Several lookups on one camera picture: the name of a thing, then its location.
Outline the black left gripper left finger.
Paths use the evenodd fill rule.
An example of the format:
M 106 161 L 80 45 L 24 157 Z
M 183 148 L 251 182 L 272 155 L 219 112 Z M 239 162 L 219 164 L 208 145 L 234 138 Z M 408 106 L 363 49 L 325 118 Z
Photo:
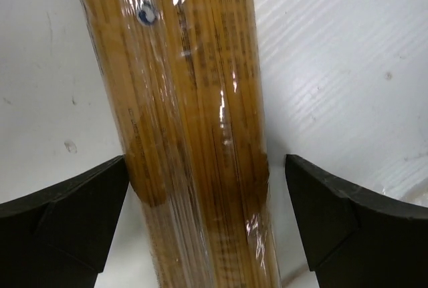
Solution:
M 123 156 L 1 204 L 2 287 L 94 287 L 129 177 Z

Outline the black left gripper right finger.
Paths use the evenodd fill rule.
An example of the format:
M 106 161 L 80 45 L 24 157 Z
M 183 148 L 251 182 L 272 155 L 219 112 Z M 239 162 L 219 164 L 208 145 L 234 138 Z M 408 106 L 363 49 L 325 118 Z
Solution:
M 426 287 L 427 208 L 285 157 L 309 269 L 320 287 Z

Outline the blue-ended spaghetti bag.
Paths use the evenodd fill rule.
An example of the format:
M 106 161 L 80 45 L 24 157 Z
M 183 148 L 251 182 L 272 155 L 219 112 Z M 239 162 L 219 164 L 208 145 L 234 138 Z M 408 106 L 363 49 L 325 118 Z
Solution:
M 253 0 L 81 0 L 159 287 L 279 287 Z

